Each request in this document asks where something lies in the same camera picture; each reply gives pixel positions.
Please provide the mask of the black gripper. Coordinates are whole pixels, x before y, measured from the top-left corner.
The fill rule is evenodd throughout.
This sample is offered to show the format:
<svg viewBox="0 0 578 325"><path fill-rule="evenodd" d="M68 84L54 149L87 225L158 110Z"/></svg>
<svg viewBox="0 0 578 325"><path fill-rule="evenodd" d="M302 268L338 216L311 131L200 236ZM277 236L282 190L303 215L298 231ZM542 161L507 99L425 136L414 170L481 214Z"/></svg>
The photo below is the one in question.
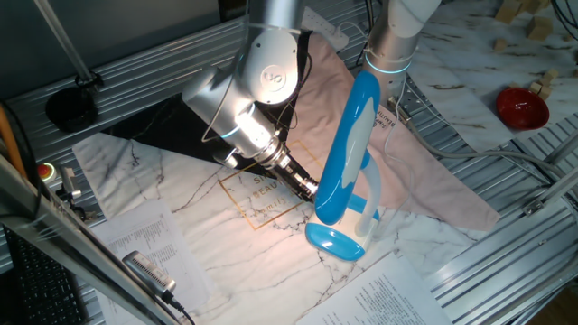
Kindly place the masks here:
<svg viewBox="0 0 578 325"><path fill-rule="evenodd" d="M288 152L276 156L269 171L294 195L314 202L319 183Z"/></svg>

